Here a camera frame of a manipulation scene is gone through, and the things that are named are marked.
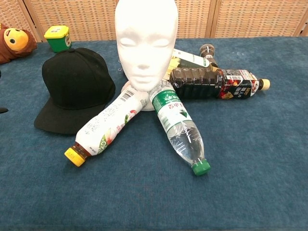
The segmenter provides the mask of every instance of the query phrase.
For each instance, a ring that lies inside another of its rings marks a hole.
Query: cap brim
[[[34,127],[49,132],[74,135],[105,106],[106,104],[100,104],[85,109],[66,110],[55,106],[49,98],[36,117]]]

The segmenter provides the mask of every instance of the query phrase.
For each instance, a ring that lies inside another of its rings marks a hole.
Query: green bottle label
[[[192,120],[174,90],[158,93],[152,104],[166,133],[177,123]]]

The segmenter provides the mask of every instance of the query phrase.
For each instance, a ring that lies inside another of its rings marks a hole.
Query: wicker wall
[[[0,0],[0,22],[30,30],[37,41],[52,25],[73,41],[113,40],[118,0]],[[307,36],[308,0],[175,0],[178,38]]]

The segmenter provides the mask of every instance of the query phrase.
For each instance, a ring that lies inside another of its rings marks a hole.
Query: green lid
[[[205,160],[205,159],[195,163],[192,166],[192,170],[195,173],[195,175],[197,175],[197,176],[201,176],[201,175],[207,173],[210,169],[211,169],[211,166],[208,163],[208,161]]]

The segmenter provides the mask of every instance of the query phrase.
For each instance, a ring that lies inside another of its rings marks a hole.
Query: brown plush toy
[[[29,31],[8,28],[0,23],[0,64],[25,57],[36,48],[37,43]]]

